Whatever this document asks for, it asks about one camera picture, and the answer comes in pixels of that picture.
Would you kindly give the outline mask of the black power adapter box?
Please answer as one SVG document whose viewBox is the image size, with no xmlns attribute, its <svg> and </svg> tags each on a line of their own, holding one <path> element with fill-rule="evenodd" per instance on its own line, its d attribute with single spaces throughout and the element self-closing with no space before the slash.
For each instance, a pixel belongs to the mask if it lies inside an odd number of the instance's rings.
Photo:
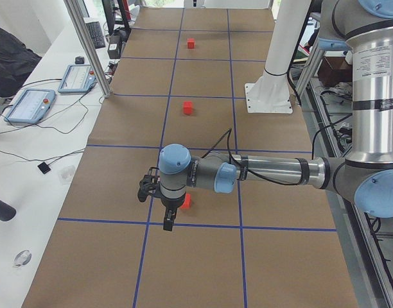
<svg viewBox="0 0 393 308">
<path fill-rule="evenodd" d="M 109 58 L 112 60 L 119 59 L 121 56 L 121 37 L 119 35 L 111 35 L 109 37 L 109 45 L 107 49 L 107 53 Z"/>
</svg>

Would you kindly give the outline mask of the black monitor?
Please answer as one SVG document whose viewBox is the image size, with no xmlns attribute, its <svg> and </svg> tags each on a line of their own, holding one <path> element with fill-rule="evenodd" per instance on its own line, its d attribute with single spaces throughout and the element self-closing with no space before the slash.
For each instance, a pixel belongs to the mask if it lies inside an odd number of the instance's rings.
<svg viewBox="0 0 393 308">
<path fill-rule="evenodd" d="M 115 27 L 115 0 L 101 0 L 106 18 L 109 35 L 112 35 Z"/>
</svg>

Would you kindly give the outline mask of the aluminium side frame rail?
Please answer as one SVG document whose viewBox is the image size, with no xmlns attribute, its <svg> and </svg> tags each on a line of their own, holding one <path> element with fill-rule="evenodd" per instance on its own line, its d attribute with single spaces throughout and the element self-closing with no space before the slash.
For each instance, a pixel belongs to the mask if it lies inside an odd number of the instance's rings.
<svg viewBox="0 0 393 308">
<path fill-rule="evenodd" d="M 351 103 L 319 81 L 326 54 L 317 44 L 310 49 L 296 89 L 315 156 L 343 157 L 351 147 L 339 129 L 351 126 Z M 393 307 L 393 218 L 374 218 L 335 193 L 327 196 L 358 305 Z"/>
</svg>

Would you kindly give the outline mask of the near blue teach pendant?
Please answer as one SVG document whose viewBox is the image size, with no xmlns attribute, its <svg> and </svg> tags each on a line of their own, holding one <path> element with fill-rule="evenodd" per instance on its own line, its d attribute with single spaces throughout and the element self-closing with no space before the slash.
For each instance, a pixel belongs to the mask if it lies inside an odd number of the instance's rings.
<svg viewBox="0 0 393 308">
<path fill-rule="evenodd" d="M 14 124 L 36 124 L 51 108 L 56 92 L 49 89 L 27 89 L 17 99 L 4 120 Z"/>
</svg>

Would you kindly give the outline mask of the blue teach pendant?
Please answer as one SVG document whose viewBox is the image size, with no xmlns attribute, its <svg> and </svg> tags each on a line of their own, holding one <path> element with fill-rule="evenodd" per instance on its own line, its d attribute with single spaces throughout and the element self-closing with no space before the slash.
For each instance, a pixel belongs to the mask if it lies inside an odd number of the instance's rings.
<svg viewBox="0 0 393 308">
<path fill-rule="evenodd" d="M 36 124 L 51 108 L 56 92 L 49 89 L 27 89 L 17 99 L 4 120 L 14 124 Z"/>
<path fill-rule="evenodd" d="M 60 94 L 83 94 L 95 83 L 96 77 L 89 64 L 68 65 L 58 86 L 58 92 Z"/>
</svg>

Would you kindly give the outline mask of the red block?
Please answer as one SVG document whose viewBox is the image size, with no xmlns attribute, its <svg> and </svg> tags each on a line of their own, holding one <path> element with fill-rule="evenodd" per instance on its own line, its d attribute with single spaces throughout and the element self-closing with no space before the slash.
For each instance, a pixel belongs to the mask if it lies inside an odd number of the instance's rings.
<svg viewBox="0 0 393 308">
<path fill-rule="evenodd" d="M 194 38 L 188 38 L 187 39 L 187 48 L 188 49 L 194 49 L 195 48 L 195 39 Z"/>
<path fill-rule="evenodd" d="M 182 111 L 185 115 L 190 116 L 193 113 L 193 102 L 184 101 L 182 105 Z"/>
<path fill-rule="evenodd" d="M 179 207 L 181 210 L 187 210 L 191 208 L 191 195 L 189 193 L 186 193 L 185 199 L 183 204 Z"/>
</svg>

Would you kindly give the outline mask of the aluminium frame post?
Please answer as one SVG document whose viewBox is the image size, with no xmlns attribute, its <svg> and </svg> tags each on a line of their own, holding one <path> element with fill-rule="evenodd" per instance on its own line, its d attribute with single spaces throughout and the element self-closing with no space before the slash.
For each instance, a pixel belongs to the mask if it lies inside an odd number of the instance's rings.
<svg viewBox="0 0 393 308">
<path fill-rule="evenodd" d="M 100 59 L 97 55 L 94 44 L 89 35 L 89 31 L 85 25 L 85 21 L 82 15 L 82 10 L 76 0 L 64 0 L 65 7 L 67 8 L 68 14 L 71 18 L 73 26 L 79 41 L 87 55 L 89 63 L 94 71 L 94 75 L 97 79 L 97 83 L 103 93 L 104 98 L 108 98 L 111 94 L 109 83 L 103 72 L 103 68 L 100 63 Z"/>
</svg>

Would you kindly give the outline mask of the clear plastic lid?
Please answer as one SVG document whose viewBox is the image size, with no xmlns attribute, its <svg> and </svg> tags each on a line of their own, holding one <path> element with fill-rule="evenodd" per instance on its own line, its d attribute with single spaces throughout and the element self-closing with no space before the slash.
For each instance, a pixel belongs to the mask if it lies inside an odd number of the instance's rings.
<svg viewBox="0 0 393 308">
<path fill-rule="evenodd" d="M 76 168 L 74 165 L 66 166 L 58 171 L 58 178 L 62 185 L 70 184 L 73 181 Z"/>
</svg>

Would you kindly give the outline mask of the brown cardboard box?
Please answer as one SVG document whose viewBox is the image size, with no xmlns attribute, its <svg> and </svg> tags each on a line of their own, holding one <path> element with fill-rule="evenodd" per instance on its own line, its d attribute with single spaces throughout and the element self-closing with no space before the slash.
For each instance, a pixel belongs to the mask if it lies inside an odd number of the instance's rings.
<svg viewBox="0 0 393 308">
<path fill-rule="evenodd" d="M 317 74 L 323 86 L 334 87 L 340 82 L 352 82 L 353 67 L 344 57 L 324 56 Z"/>
</svg>

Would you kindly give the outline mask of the black keyboard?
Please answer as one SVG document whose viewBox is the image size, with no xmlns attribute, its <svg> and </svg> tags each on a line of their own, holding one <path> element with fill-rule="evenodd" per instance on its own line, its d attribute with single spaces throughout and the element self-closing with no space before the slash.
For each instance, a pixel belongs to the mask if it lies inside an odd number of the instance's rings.
<svg viewBox="0 0 393 308">
<path fill-rule="evenodd" d="M 94 47 L 96 49 L 105 47 L 106 44 L 103 38 L 101 24 L 98 21 L 92 21 L 87 22 L 85 25 Z"/>
</svg>

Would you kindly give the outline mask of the person in black clothing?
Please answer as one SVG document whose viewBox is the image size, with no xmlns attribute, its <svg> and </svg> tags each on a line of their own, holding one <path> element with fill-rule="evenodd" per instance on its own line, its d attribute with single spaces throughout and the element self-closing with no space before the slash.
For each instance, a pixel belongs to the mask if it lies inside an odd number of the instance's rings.
<svg viewBox="0 0 393 308">
<path fill-rule="evenodd" d="M 41 59 L 17 37 L 0 28 L 0 97 L 16 94 Z"/>
</svg>

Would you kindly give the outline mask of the clear round plastic cap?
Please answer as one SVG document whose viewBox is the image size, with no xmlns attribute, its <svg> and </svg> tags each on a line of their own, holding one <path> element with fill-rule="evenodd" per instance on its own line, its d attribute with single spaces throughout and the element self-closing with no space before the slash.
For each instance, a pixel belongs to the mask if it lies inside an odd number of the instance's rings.
<svg viewBox="0 0 393 308">
<path fill-rule="evenodd" d="M 19 268 L 25 266 L 31 261 L 31 258 L 32 253 L 29 250 L 23 250 L 15 256 L 13 260 L 13 267 Z"/>
</svg>

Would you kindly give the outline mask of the black computer mouse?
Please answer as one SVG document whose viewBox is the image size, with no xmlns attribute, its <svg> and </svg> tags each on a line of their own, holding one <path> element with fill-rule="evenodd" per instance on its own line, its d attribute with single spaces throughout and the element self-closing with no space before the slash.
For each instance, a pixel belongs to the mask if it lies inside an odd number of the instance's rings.
<svg viewBox="0 0 393 308">
<path fill-rule="evenodd" d="M 85 63 L 85 58 L 83 56 L 77 56 L 74 60 L 75 64 L 84 64 Z"/>
</svg>

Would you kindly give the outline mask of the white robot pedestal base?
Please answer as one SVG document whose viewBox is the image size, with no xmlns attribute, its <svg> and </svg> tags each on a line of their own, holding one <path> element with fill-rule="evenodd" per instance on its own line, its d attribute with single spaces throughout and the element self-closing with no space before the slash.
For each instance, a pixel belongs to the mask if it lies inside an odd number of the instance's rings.
<svg viewBox="0 0 393 308">
<path fill-rule="evenodd" d="M 281 1 L 263 74 L 256 83 L 245 84 L 249 113 L 293 112 L 288 84 L 289 69 L 310 7 L 311 0 Z"/>
</svg>

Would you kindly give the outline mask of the small black square sensor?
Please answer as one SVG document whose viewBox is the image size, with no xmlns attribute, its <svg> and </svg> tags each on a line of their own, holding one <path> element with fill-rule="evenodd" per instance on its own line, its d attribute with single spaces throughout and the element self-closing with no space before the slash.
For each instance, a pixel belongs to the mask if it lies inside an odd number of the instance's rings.
<svg viewBox="0 0 393 308">
<path fill-rule="evenodd" d="M 51 171 L 51 167 L 46 162 L 41 162 L 37 167 L 44 175 Z"/>
</svg>

